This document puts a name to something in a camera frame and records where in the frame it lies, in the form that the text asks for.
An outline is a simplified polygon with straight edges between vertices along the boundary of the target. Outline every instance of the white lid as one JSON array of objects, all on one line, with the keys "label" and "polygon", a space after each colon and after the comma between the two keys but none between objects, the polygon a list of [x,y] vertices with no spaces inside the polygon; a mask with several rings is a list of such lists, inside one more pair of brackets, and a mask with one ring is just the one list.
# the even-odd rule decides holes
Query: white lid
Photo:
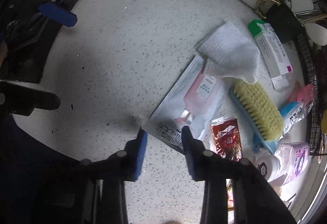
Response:
[{"label": "white lid", "polygon": [[281,168],[279,159],[274,155],[262,156],[256,161],[256,166],[257,169],[261,172],[261,175],[267,180],[267,182],[274,180]]}]

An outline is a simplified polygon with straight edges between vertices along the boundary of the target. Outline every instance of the shiny red sachet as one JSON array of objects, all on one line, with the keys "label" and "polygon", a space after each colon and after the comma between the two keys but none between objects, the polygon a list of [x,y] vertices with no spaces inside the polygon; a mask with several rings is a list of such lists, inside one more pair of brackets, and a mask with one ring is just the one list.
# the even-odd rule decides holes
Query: shiny red sachet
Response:
[{"label": "shiny red sachet", "polygon": [[242,158],[240,132],[236,118],[221,117],[209,123],[215,152],[222,158],[238,161]]}]

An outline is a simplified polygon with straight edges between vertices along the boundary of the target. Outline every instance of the table surface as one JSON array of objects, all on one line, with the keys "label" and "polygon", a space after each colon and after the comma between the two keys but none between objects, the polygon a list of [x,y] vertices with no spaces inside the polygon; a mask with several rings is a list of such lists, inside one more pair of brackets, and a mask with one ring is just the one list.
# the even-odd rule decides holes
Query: table surface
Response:
[{"label": "table surface", "polygon": [[[233,22],[250,40],[247,24],[256,14],[239,0],[79,0],[74,27],[62,27],[39,85],[22,85],[57,94],[58,110],[35,109],[17,124],[46,145],[76,159],[102,160],[134,138],[192,58],[194,46],[222,20]],[[285,45],[303,82],[296,50]],[[274,90],[261,57],[259,82],[277,106],[290,92]],[[228,96],[217,117],[238,119],[243,155],[253,158],[252,134]],[[305,121],[290,134],[305,140]],[[305,173],[282,189],[288,199],[299,191]],[[193,182],[185,158],[149,136],[142,174],[127,182],[130,223],[170,219],[198,223],[203,182]]]}]

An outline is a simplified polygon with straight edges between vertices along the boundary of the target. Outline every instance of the white facial mask package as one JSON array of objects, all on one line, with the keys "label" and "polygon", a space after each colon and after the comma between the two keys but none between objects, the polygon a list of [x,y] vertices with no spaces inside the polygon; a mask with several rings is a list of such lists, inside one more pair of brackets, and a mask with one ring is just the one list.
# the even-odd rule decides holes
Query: white facial mask package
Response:
[{"label": "white facial mask package", "polygon": [[229,85],[203,74],[205,61],[195,56],[182,76],[142,127],[148,134],[183,152],[182,127],[189,126],[195,139],[203,140]]}]

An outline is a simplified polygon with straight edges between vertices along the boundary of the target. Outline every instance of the white cloth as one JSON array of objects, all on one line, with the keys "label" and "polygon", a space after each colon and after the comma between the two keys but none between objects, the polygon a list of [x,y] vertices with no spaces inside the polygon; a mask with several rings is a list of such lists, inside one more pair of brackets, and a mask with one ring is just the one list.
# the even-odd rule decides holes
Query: white cloth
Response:
[{"label": "white cloth", "polygon": [[208,56],[204,74],[238,78],[249,84],[257,82],[260,50],[231,22],[203,39],[196,49]]}]

